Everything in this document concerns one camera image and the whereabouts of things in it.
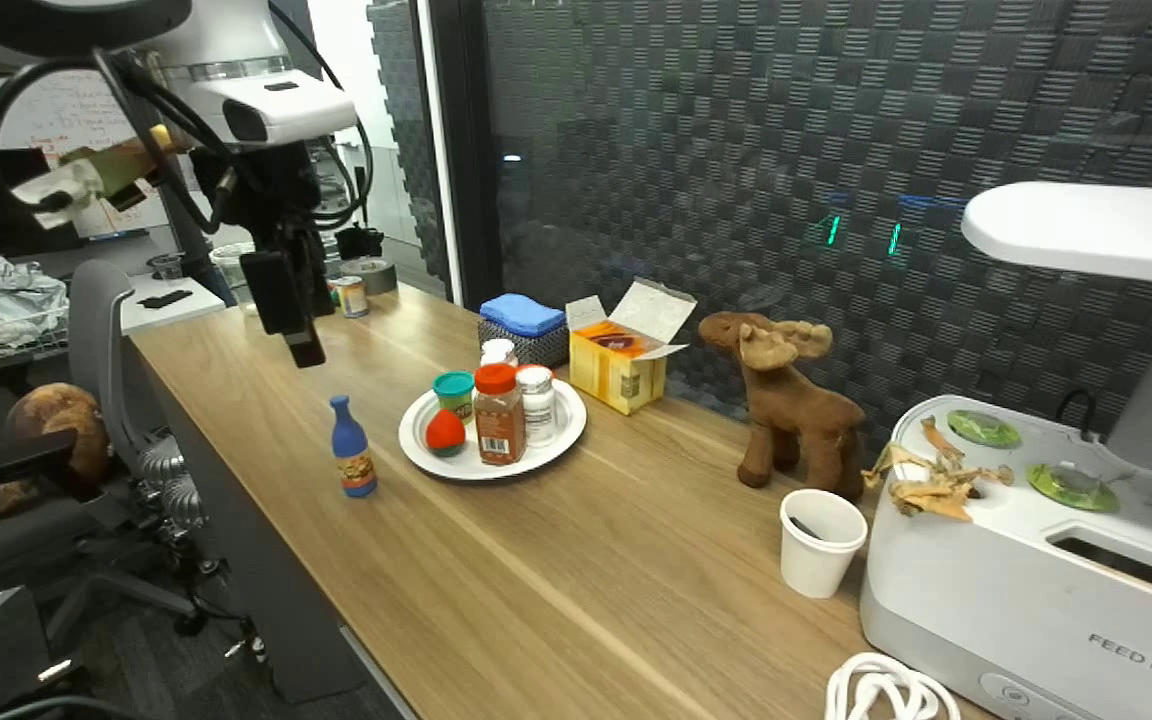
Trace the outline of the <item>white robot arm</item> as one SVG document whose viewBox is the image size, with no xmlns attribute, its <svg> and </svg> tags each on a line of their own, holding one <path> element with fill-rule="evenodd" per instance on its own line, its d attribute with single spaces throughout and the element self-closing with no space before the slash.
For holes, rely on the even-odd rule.
<svg viewBox="0 0 1152 720">
<path fill-rule="evenodd" d="M 240 271 L 261 327 L 298 370 L 321 366 L 330 287 L 312 144 L 353 130 L 357 103 L 290 65 L 272 0 L 0 0 L 0 125 L 51 73 L 94 73 L 132 135 L 77 150 L 37 179 L 0 172 L 0 206 L 69 223 L 92 206 L 137 206 L 148 179 L 192 219 L 175 247 L 199 285 L 219 285 L 207 234 L 252 235 Z"/>
</svg>

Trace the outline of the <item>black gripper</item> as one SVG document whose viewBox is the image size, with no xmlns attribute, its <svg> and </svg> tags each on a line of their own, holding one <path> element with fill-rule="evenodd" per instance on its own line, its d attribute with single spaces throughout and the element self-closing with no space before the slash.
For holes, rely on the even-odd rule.
<svg viewBox="0 0 1152 720">
<path fill-rule="evenodd" d="M 317 235 L 321 183 L 302 144 L 234 151 L 214 190 L 219 217 L 252 235 L 240 258 L 261 327 L 294 370 L 324 361 L 317 322 L 330 308 Z"/>
</svg>

